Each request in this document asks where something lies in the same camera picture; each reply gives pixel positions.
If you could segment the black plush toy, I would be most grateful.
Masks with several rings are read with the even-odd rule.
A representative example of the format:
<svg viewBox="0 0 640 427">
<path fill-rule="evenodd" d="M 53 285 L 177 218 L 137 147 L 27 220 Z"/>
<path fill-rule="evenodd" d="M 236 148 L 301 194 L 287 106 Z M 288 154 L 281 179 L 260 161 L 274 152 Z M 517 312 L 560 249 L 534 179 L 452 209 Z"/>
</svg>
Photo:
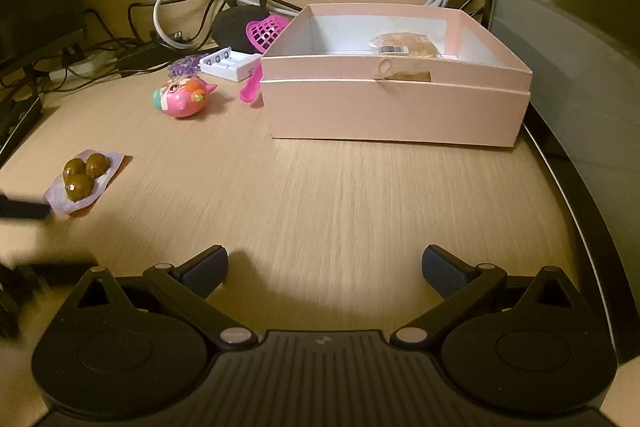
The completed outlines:
<svg viewBox="0 0 640 427">
<path fill-rule="evenodd" d="M 217 46 L 247 54 L 257 52 L 246 36 L 246 26 L 270 15 L 262 6 L 237 5 L 218 13 L 212 23 L 210 38 Z"/>
</svg>

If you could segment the black power adapter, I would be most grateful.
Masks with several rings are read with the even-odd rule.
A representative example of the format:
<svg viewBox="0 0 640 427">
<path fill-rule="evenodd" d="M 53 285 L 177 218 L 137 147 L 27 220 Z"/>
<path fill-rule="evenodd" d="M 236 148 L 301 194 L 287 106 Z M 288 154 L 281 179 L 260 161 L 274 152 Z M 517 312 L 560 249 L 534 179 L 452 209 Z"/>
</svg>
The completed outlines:
<svg viewBox="0 0 640 427">
<path fill-rule="evenodd" d="M 170 62 L 177 56 L 175 50 L 150 42 L 122 52 L 116 61 L 119 72 L 129 74 L 132 70 L 147 70 Z"/>
</svg>

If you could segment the black keyboard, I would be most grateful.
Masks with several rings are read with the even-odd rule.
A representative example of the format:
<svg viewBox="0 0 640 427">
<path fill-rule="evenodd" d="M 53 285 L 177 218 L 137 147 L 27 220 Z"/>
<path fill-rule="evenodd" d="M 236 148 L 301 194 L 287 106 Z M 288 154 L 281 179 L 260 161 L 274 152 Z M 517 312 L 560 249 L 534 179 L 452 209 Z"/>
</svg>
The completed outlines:
<svg viewBox="0 0 640 427">
<path fill-rule="evenodd" d="M 38 95 L 21 101 L 6 98 L 1 102 L 0 166 L 6 163 L 26 135 L 34 129 L 41 111 L 42 102 Z"/>
</svg>

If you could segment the pink cardboard box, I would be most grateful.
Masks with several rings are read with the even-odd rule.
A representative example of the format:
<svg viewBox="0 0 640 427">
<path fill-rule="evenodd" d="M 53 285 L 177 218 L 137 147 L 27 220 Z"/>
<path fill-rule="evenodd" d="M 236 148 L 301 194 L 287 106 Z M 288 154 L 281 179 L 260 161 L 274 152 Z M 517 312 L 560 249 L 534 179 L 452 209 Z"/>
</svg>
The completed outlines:
<svg viewBox="0 0 640 427">
<path fill-rule="evenodd" d="M 441 58 L 375 54 L 389 32 L 427 35 Z M 533 73 L 465 12 L 415 4 L 306 6 L 262 59 L 279 139 L 511 147 Z"/>
</svg>

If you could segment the white battery charger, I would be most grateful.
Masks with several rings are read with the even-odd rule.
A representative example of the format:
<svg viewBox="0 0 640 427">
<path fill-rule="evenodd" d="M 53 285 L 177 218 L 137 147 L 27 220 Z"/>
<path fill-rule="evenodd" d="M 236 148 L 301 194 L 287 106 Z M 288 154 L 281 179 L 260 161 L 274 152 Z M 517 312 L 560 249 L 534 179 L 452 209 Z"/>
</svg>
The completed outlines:
<svg viewBox="0 0 640 427">
<path fill-rule="evenodd" d="M 247 54 L 227 46 L 203 56 L 198 64 L 203 74 L 241 82 L 253 74 L 261 58 L 259 53 Z"/>
</svg>

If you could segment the white power strip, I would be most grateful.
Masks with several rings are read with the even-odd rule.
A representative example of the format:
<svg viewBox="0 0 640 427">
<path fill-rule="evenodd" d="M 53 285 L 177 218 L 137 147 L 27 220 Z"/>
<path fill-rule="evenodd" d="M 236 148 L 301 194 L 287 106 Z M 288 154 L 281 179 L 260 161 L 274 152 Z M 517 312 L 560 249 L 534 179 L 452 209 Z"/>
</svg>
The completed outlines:
<svg viewBox="0 0 640 427">
<path fill-rule="evenodd" d="M 53 82 L 61 82 L 62 80 L 89 80 L 99 74 L 107 72 L 116 61 L 116 55 L 112 51 L 99 51 L 90 54 L 83 60 L 70 65 L 67 68 L 55 69 L 50 72 L 49 77 Z"/>
</svg>

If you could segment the purple snowflake ornament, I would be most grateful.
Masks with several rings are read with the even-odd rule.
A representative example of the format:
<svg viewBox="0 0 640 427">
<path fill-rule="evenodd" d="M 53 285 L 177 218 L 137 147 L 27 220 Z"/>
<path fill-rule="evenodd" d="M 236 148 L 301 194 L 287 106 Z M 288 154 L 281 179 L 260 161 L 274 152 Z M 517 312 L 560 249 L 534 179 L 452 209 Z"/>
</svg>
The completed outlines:
<svg viewBox="0 0 640 427">
<path fill-rule="evenodd" d="M 189 77 L 200 71 L 201 55 L 187 55 L 168 66 L 168 77 Z"/>
</svg>

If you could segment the brown chocolate balls packet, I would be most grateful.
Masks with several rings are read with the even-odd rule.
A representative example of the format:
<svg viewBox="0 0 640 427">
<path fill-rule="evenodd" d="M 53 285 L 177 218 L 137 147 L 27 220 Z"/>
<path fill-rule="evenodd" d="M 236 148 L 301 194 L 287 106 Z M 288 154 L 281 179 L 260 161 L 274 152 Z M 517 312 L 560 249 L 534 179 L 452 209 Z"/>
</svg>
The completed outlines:
<svg viewBox="0 0 640 427">
<path fill-rule="evenodd" d="M 84 150 L 66 162 L 44 199 L 61 215 L 85 210 L 102 196 L 125 159 L 121 153 Z"/>
</svg>

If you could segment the packaged bread snack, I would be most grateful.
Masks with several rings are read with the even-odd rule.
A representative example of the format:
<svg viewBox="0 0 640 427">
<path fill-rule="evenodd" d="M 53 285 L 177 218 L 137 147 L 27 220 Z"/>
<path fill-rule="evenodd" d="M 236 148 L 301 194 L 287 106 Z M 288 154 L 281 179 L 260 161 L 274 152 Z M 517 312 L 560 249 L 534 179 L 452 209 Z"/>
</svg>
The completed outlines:
<svg viewBox="0 0 640 427">
<path fill-rule="evenodd" d="M 369 41 L 375 54 L 405 55 L 425 58 L 441 58 L 432 40 L 415 32 L 389 32 Z"/>
</svg>

